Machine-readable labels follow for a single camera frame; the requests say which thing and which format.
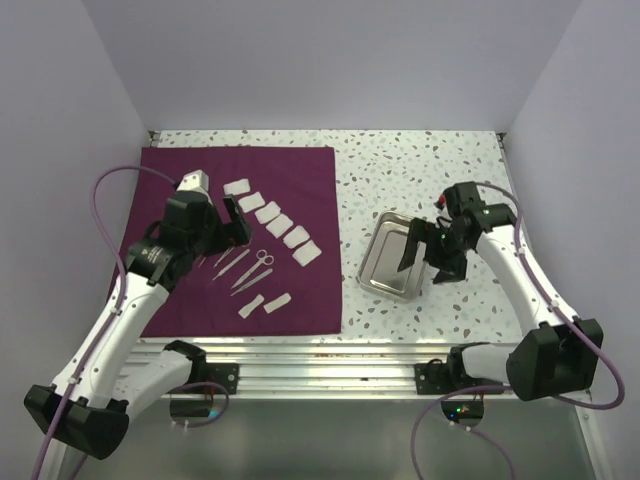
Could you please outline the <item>steel forceps with rings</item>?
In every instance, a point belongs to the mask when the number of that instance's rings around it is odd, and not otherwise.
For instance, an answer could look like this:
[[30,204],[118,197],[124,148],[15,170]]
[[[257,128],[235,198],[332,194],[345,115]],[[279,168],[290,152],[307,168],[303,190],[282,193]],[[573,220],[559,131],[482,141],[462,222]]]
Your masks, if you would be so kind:
[[217,267],[234,249],[234,247],[229,247],[228,249],[226,249],[221,256],[216,260],[215,264],[214,264],[214,268]]

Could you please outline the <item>steel scissors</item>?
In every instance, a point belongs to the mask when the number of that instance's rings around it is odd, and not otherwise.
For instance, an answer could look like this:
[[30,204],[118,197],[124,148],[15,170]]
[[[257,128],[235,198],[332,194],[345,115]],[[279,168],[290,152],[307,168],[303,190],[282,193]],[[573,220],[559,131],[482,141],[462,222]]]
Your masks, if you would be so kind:
[[262,249],[256,253],[255,263],[238,279],[237,284],[245,282],[260,266],[270,266],[274,262],[274,257],[266,250]]

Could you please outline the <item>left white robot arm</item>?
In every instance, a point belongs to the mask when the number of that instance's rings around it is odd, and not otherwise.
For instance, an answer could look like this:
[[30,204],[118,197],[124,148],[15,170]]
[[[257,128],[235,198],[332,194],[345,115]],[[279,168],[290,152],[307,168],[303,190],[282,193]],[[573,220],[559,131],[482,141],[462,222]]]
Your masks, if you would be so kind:
[[25,395],[24,406],[47,442],[103,460],[134,418],[164,394],[228,392],[213,382],[204,350],[180,340],[139,372],[120,375],[141,333],[195,261],[251,241],[234,197],[224,197],[229,220],[221,220],[204,171],[185,174],[173,187],[161,219],[116,258],[117,279],[87,338],[49,384],[33,385]]

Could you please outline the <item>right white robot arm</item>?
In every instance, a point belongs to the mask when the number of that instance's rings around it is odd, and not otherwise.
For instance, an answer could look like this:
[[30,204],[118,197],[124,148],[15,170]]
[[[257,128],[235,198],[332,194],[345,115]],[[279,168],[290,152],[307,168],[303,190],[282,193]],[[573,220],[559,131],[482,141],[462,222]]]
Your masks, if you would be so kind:
[[604,339],[601,326],[582,319],[553,288],[525,244],[513,205],[484,201],[481,187],[464,182],[445,189],[436,206],[446,220],[411,219],[397,269],[422,261],[436,269],[434,283],[461,282],[467,254],[475,252],[510,301],[523,337],[513,348],[488,342],[454,346],[445,361],[431,361],[418,374],[439,392],[507,385],[524,401],[589,389]]

